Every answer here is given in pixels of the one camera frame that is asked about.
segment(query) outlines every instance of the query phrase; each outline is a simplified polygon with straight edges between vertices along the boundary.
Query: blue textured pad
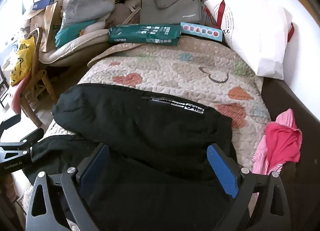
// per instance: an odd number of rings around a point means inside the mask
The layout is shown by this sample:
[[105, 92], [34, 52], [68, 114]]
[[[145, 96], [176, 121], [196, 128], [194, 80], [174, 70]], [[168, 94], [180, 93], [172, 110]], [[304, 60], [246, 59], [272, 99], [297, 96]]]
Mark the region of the blue textured pad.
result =
[[235, 198], [239, 191], [236, 177], [212, 145], [208, 146], [207, 158], [224, 191]]
[[108, 158], [109, 147], [103, 145], [81, 177], [79, 190], [81, 196], [85, 197], [94, 192], [95, 184], [99, 180], [100, 171], [108, 165]]

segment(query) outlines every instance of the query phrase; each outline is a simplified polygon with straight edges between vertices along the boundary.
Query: pocket zipper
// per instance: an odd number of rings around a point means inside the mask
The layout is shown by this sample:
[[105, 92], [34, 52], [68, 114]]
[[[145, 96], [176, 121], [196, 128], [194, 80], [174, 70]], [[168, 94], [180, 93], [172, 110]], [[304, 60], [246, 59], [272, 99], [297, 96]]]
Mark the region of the pocket zipper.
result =
[[154, 101], [154, 102], [158, 102], [158, 103], [163, 103], [163, 104], [168, 104], [168, 105], [174, 105], [174, 106], [178, 106], [178, 107], [184, 108], [186, 110], [197, 112], [197, 113], [204, 113], [204, 109], [199, 106], [188, 104], [188, 103], [177, 102], [175, 100], [165, 98], [165, 97], [145, 97], [145, 96], [143, 96], [143, 97], [141, 97], [141, 99]]

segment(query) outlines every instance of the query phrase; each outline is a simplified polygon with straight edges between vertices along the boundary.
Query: green paper package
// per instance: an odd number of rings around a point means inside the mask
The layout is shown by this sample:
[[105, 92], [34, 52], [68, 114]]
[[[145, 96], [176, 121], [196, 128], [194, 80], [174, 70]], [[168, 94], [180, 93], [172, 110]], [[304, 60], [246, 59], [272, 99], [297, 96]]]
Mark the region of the green paper package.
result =
[[176, 46], [180, 35], [179, 24], [127, 24], [109, 29], [109, 41], [116, 43], [155, 43]]

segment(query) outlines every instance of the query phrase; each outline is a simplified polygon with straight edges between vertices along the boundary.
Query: blue box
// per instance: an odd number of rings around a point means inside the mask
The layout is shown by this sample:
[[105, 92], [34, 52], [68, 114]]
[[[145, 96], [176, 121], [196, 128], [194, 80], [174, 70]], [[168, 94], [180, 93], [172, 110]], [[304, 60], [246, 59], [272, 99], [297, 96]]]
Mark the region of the blue box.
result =
[[222, 30], [199, 24], [181, 23], [181, 33], [222, 42]]
[[54, 0], [40, 0], [33, 4], [33, 10], [40, 10], [46, 8], [48, 5], [54, 4]]

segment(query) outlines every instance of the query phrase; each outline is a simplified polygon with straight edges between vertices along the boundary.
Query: pink cloth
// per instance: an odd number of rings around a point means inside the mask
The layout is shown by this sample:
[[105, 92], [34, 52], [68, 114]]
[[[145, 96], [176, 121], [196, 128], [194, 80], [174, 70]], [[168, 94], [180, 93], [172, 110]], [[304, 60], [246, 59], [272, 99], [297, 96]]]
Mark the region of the pink cloth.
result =
[[270, 122], [253, 155], [252, 172], [269, 175], [280, 173], [286, 162], [298, 162], [302, 132], [297, 129], [292, 109], [281, 113], [275, 122]]
[[9, 106], [16, 113], [21, 113], [20, 94], [28, 83], [31, 71], [16, 85], [9, 87]]

